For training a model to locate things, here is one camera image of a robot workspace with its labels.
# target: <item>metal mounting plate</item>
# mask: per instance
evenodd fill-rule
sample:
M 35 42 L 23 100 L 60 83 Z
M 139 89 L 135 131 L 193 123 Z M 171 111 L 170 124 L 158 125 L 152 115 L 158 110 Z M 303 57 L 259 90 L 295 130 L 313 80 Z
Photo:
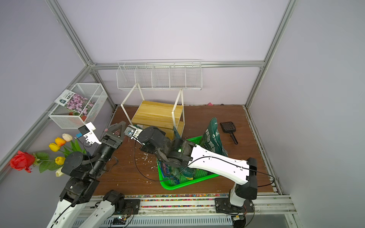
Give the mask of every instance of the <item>metal mounting plate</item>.
M 246 209 L 247 212 L 253 212 L 253 206 L 250 206 L 250 200 L 245 200 L 245 202 L 243 203 L 243 205 L 246 208 L 242 208 L 242 209 L 238 209 L 238 208 L 234 208 L 233 210 L 231 209 L 231 204 L 229 203 L 229 198 L 215 198 L 215 210 L 217 213 L 222 213 L 222 212 L 227 212 L 227 213 L 237 213 L 237 211 L 239 213 L 245 213 Z

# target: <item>metal grate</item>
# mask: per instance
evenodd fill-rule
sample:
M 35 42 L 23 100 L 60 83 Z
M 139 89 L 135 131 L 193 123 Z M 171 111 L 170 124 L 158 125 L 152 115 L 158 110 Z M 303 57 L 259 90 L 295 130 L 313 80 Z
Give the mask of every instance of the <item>metal grate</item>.
M 117 84 L 120 90 L 130 90 L 138 82 L 141 89 L 201 89 L 201 63 L 173 62 L 157 63 L 118 62 Z
M 85 121 L 83 121 L 82 115 L 69 115 L 70 111 L 67 108 L 57 105 L 49 114 L 49 117 L 62 129 L 78 129 L 89 122 L 93 122 L 108 98 L 105 89 L 98 83 L 77 83 L 70 90 L 94 102 L 94 106 L 84 118 Z
M 125 225 L 112 225 L 114 218 L 104 221 L 100 227 L 124 227 Z M 86 218 L 78 218 L 72 228 L 79 227 Z M 174 225 L 197 226 L 197 225 L 232 225 L 231 216 L 162 216 L 162 217 L 134 217 L 129 224 L 131 227 L 170 227 Z

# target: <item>wall-mounted wire rack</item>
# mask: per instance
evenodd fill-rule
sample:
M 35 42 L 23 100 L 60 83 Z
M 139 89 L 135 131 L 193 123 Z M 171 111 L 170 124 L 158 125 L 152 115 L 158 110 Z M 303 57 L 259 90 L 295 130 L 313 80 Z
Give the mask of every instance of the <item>wall-mounted wire rack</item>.
M 129 91 L 136 83 L 141 89 L 179 90 L 203 87 L 200 60 L 118 61 L 118 89 Z

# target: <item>white wire shelf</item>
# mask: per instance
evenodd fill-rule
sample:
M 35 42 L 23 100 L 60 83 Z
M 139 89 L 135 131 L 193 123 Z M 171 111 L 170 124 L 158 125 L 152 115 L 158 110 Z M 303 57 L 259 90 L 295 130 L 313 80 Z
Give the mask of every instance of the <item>white wire shelf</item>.
M 80 113 L 71 115 L 72 112 L 69 109 L 57 105 L 48 116 L 62 129 L 78 129 L 89 122 L 93 122 L 108 98 L 104 87 L 99 83 L 77 83 L 70 90 L 87 98 L 88 104 L 92 103 L 93 105 L 87 116 Z
M 198 89 L 203 87 L 200 61 L 128 62 L 118 61 L 118 89 L 129 91 L 136 83 L 147 90 Z

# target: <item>green leaf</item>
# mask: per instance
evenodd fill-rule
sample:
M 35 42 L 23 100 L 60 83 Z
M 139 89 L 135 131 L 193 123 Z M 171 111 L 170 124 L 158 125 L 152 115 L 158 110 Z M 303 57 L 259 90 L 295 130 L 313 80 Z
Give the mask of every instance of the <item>green leaf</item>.
M 68 147 L 66 145 L 64 145 L 64 148 L 67 148 L 69 151 L 73 151 L 72 148 L 70 148 L 70 147 Z
M 82 149 L 81 149 L 81 147 L 79 146 L 79 144 L 78 144 L 78 141 L 77 140 L 75 140 L 75 148 L 76 148 L 76 151 L 82 151 Z
M 62 165 L 57 165 L 55 161 L 49 162 L 50 164 L 48 165 L 48 170 L 54 171 L 54 170 L 58 170 L 59 168 L 62 167 Z
M 73 143 L 73 141 L 70 141 L 70 143 L 71 143 L 71 147 L 72 147 L 72 151 L 77 151 L 76 150 L 76 147 L 75 147 L 75 143 Z
M 71 153 L 73 153 L 73 151 L 69 151 L 66 148 L 64 148 L 64 149 L 65 149 L 65 152 L 64 152 L 65 158 L 67 158 L 68 155 L 70 155 Z
M 49 154 L 45 153 L 45 152 L 38 152 L 38 153 L 35 153 L 35 155 L 40 160 L 48 160 L 49 159 Z
M 50 162 L 42 162 L 39 166 L 39 172 L 43 173 L 44 171 L 46 171 L 48 169 Z

